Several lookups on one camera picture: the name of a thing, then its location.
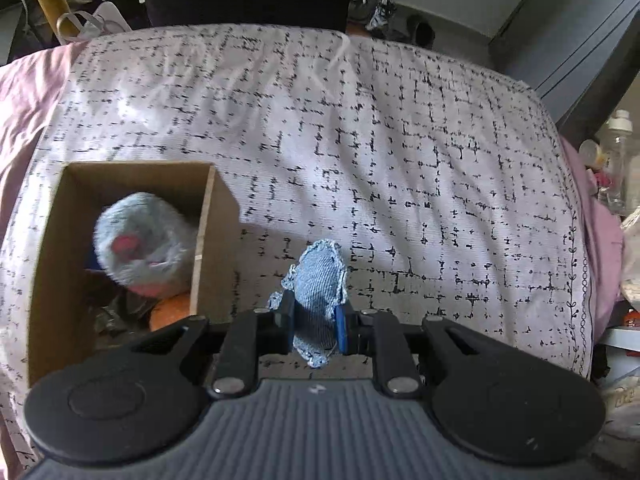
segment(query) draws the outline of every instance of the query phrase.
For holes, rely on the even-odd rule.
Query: bed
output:
[[[24,180],[14,171],[0,251],[0,406],[23,465],[36,460],[20,416],[30,286],[73,160],[213,162],[241,208],[230,316],[264,306],[305,246],[332,238],[355,308],[447,316],[588,375],[593,248],[561,140],[525,84],[403,44],[258,25],[152,28],[55,55],[66,82],[47,75],[42,126],[17,150],[30,162]],[[290,355],[265,357],[262,373],[370,368]]]

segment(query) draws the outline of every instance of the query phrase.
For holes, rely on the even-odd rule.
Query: cardboard box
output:
[[[234,282],[239,208],[206,162],[74,162],[60,176],[33,281],[28,331],[28,384],[92,354],[86,297],[108,283],[84,266],[94,225],[105,207],[136,191],[200,218],[191,313],[227,320]]]

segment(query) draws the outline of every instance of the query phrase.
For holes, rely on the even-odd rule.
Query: denim fabric object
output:
[[[340,245],[332,240],[306,248],[282,279],[296,297],[293,346],[312,368],[327,364],[336,345],[335,308],[347,300],[346,280]],[[271,294],[268,307],[277,308],[281,298],[281,292]]]

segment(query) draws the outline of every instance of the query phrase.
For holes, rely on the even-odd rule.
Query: white shelf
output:
[[[640,352],[640,326],[608,328],[598,343]]]

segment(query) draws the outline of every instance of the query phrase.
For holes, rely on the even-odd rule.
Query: plastic bottle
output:
[[[626,143],[627,137],[633,133],[633,124],[629,120],[629,112],[616,110],[607,121],[607,129],[601,134],[601,146],[609,155],[604,171],[610,178],[607,187],[601,187],[598,196],[607,203],[610,211],[625,214],[625,181],[626,181]]]

